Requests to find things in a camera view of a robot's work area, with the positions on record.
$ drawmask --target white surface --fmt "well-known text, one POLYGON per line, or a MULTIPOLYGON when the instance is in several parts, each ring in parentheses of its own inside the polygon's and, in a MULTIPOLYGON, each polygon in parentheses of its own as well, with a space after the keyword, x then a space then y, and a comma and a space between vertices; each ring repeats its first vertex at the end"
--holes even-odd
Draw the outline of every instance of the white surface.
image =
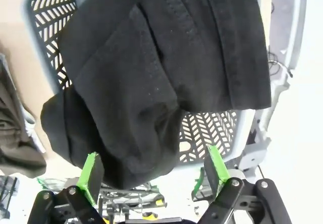
POLYGON ((322 5, 323 0, 307 0, 299 63, 270 122, 273 141, 261 165, 265 177, 275 181, 293 224, 323 223, 322 5))

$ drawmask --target laundry basket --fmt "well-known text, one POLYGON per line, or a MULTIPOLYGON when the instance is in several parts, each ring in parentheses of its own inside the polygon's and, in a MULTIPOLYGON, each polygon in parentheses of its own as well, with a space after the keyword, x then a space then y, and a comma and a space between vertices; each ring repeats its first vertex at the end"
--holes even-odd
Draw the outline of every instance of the laundry basket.
MULTIPOLYGON (((54 91, 71 85, 57 44, 58 33, 77 10, 75 0, 25 0, 24 11, 43 71, 54 91)), ((186 115, 180 131, 179 166, 200 166, 206 145, 216 145, 224 161, 245 147, 254 110, 186 115)))

